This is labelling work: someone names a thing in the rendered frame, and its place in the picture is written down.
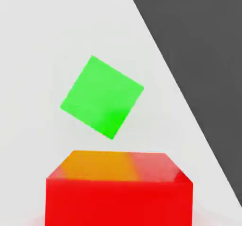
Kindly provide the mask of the small red cube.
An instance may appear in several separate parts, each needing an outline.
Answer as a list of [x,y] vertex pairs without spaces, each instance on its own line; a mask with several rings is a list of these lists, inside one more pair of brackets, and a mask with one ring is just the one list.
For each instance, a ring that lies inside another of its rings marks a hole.
[[192,226],[192,206],[167,154],[75,150],[47,177],[45,226]]

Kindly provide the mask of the small green cube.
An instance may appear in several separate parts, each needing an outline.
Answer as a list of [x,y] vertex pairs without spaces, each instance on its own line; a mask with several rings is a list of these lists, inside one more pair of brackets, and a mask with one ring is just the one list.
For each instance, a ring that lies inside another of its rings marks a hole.
[[113,139],[144,87],[91,56],[60,108]]

